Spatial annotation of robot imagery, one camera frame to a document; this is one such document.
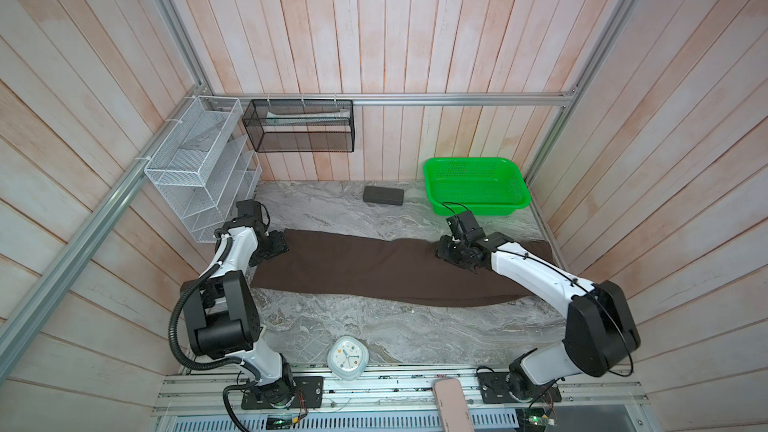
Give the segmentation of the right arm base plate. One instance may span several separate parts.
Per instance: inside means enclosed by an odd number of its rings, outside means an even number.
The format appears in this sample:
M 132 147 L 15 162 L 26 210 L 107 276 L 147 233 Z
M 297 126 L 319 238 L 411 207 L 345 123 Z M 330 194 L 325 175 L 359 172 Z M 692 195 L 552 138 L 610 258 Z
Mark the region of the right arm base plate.
M 488 367 L 479 367 L 475 371 L 484 404 L 559 403 L 562 401 L 562 394 L 555 382 L 541 386 L 524 386 L 521 390 L 516 390 L 509 376 L 509 372 L 496 372 Z

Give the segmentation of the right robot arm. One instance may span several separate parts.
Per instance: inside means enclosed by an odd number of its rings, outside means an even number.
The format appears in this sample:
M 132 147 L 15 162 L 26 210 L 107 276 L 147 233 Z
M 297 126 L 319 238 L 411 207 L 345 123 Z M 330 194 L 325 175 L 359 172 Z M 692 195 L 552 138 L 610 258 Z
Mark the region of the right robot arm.
M 610 281 L 579 278 L 499 233 L 473 243 L 443 236 L 436 255 L 470 271 L 483 266 L 516 282 L 565 318 L 561 341 L 527 352 L 509 365 L 506 382 L 518 402 L 535 402 L 558 380 L 572 375 L 599 378 L 631 360 L 641 345 L 625 294 Z

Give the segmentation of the brown trousers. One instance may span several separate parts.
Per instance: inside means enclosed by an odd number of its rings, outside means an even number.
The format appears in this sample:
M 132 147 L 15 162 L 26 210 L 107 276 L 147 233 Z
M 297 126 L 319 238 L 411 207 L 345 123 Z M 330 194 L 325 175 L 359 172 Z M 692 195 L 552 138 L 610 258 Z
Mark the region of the brown trousers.
M 470 272 L 438 258 L 435 242 L 293 229 L 284 236 L 288 251 L 257 265 L 252 287 L 435 307 L 488 306 L 533 294 L 486 268 Z

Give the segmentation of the white alarm clock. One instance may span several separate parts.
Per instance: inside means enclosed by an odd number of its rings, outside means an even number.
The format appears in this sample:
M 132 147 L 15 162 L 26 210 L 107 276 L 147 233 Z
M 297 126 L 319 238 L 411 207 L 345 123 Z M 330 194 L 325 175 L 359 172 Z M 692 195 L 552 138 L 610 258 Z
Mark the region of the white alarm clock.
M 343 381 L 359 378 L 369 363 L 367 347 L 351 336 L 340 337 L 328 352 L 327 362 L 331 372 Z

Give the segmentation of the pink flat device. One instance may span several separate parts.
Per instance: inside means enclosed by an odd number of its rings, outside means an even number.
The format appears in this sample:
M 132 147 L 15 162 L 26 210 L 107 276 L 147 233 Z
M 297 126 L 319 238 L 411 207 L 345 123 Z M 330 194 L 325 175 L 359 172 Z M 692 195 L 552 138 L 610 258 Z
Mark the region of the pink flat device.
M 474 432 L 474 425 L 461 383 L 442 378 L 433 385 L 437 410 L 445 432 Z

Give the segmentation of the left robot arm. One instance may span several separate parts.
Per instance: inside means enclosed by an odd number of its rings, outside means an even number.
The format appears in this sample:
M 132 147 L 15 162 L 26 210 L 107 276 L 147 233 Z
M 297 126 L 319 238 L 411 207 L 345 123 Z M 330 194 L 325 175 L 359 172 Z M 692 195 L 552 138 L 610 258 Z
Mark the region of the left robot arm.
M 295 382 L 284 356 L 261 338 L 262 326 L 245 271 L 269 239 L 260 226 L 232 223 L 216 231 L 216 257 L 198 279 L 182 285 L 168 326 L 172 353 L 190 370 L 236 365 L 245 390 L 274 408 L 293 400 Z

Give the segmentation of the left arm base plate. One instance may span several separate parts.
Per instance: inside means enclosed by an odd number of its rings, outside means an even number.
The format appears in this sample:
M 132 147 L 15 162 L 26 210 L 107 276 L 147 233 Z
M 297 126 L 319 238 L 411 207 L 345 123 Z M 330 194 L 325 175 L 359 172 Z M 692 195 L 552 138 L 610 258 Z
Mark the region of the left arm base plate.
M 293 378 L 291 392 L 283 381 L 247 390 L 241 399 L 241 408 L 245 411 L 283 412 L 298 410 L 302 406 L 315 409 L 322 403 L 324 379 L 314 376 Z

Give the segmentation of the green plastic basket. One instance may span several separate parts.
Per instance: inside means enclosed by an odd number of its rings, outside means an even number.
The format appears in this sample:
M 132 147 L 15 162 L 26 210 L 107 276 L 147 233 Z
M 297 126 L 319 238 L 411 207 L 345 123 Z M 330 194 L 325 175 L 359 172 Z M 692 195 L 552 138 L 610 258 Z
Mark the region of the green plastic basket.
M 519 167 L 504 158 L 432 158 L 424 164 L 424 180 L 439 216 L 467 209 L 477 216 L 508 216 L 531 202 Z

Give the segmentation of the dark grey rectangular case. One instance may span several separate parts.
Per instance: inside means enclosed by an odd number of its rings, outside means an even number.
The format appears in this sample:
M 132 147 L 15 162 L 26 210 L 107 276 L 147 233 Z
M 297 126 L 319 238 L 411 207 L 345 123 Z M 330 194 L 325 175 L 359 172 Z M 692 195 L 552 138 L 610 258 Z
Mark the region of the dark grey rectangular case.
M 366 186 L 363 191 L 363 201 L 372 204 L 402 206 L 404 191 L 392 187 Z

